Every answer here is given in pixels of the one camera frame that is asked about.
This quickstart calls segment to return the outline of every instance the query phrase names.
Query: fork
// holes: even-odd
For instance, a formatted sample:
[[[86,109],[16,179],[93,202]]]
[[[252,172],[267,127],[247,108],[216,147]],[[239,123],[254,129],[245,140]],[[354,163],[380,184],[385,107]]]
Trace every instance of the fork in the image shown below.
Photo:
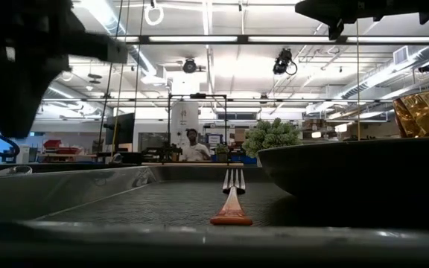
[[[231,176],[229,176],[229,170],[226,171],[223,192],[229,194],[228,199],[226,199],[221,210],[209,222],[213,225],[252,225],[252,220],[246,216],[238,200],[238,194],[246,193],[243,170],[241,170],[241,183],[237,169],[236,173],[235,170],[231,170]]]

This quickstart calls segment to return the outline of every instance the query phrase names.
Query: person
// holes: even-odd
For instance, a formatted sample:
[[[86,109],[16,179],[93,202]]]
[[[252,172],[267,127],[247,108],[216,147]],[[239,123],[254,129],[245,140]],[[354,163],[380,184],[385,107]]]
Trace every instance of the person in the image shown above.
[[[211,156],[209,155],[208,148],[197,142],[198,131],[195,129],[189,129],[186,131],[190,145],[184,146],[183,154],[180,157],[180,161],[203,161],[210,160]]]

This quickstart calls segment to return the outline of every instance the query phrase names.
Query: green plant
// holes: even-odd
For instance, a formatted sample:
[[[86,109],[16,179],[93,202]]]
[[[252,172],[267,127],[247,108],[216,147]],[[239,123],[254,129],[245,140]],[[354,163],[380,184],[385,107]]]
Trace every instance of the green plant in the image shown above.
[[[248,156],[257,157],[259,150],[301,143],[299,130],[291,123],[282,123],[280,118],[276,118],[272,124],[259,121],[254,130],[246,133],[243,148]]]
[[[229,153],[228,147],[224,144],[218,144],[214,151],[216,152],[216,154]]]

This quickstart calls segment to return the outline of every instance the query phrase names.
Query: orange fork handle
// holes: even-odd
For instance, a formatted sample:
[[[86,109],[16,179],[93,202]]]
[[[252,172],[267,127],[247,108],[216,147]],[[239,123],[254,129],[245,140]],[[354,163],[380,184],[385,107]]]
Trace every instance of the orange fork handle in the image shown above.
[[[238,194],[236,194],[236,187],[231,187],[229,196],[224,206],[209,221],[213,225],[237,225],[237,226],[250,226],[252,220],[246,217],[243,209],[239,205]]]

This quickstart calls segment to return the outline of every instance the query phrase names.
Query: black bowl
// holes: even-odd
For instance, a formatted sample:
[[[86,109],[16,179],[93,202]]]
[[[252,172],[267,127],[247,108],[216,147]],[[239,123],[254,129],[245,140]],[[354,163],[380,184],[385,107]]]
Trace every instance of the black bowl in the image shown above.
[[[429,200],[429,138],[280,147],[259,158],[281,189],[304,200]]]

